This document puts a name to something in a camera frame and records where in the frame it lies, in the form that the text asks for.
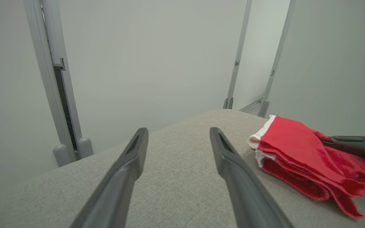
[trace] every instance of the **red and white cloth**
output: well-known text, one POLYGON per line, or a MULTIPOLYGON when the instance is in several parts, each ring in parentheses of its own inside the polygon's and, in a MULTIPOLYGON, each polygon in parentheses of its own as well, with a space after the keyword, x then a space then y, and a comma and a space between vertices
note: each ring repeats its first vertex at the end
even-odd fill
POLYGON ((365 159, 324 146, 330 138, 298 121, 270 116, 247 142, 259 167, 316 201, 333 198, 352 218, 361 215, 352 197, 365 189, 365 159))

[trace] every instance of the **red fabric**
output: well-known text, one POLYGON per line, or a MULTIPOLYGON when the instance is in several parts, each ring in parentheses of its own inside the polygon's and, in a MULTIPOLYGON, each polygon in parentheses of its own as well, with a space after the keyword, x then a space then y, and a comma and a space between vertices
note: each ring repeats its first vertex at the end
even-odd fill
POLYGON ((361 215, 352 197, 365 189, 365 159, 324 146, 324 134, 303 123, 275 117, 258 146, 276 159, 264 159, 262 169, 316 201, 334 198, 352 218, 361 215))

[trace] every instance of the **red cloth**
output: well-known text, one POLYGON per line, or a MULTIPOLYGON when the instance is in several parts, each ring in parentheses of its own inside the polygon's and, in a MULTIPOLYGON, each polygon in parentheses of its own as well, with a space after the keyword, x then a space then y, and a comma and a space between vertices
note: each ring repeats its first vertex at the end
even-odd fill
POLYGON ((249 138, 262 169, 316 201, 335 199, 352 218, 361 215, 352 197, 365 189, 365 159, 324 146, 324 134, 303 123, 272 116, 249 138))

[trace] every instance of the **textured gray surface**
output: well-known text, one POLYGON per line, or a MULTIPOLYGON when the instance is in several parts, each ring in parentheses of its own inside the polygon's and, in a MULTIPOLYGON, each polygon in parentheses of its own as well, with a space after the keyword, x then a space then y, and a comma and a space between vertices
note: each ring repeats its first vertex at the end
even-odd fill
MULTIPOLYGON (((246 138, 265 122, 239 111, 216 110, 150 133, 126 226, 236 226, 209 140, 209 128, 219 127, 295 227, 365 227, 365 217, 350 219, 334 206, 315 203, 258 168, 246 138)), ((0 227, 68 227, 126 144, 0 192, 0 227)), ((356 202, 365 215, 365 196, 356 202)))

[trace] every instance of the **white wall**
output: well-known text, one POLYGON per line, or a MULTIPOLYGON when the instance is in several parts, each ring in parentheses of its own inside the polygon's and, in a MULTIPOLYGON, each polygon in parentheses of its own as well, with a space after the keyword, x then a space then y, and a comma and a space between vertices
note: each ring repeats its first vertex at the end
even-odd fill
POLYGON ((0 0, 0 190, 55 169, 59 143, 23 0, 0 0))
POLYGON ((253 0, 232 109, 261 98, 280 42, 290 0, 253 0))
POLYGON ((61 0, 83 137, 95 153, 222 108, 246 0, 61 0))
POLYGON ((268 99, 267 115, 365 135, 365 1, 296 2, 268 99))

